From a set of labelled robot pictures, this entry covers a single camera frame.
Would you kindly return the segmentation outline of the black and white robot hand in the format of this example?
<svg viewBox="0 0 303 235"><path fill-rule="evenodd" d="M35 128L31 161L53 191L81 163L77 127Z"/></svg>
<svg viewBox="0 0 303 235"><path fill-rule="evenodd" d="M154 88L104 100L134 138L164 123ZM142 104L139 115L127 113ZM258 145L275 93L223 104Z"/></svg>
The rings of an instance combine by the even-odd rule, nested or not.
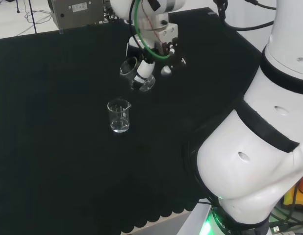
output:
<svg viewBox="0 0 303 235"><path fill-rule="evenodd" d="M169 77L174 72L186 66L185 59L175 53L165 61L160 61L162 66L160 74ZM126 60L120 66L120 75L127 79L133 89L142 92L150 90L155 84L153 74L156 61L151 56L145 56L131 37L127 44Z"/></svg>

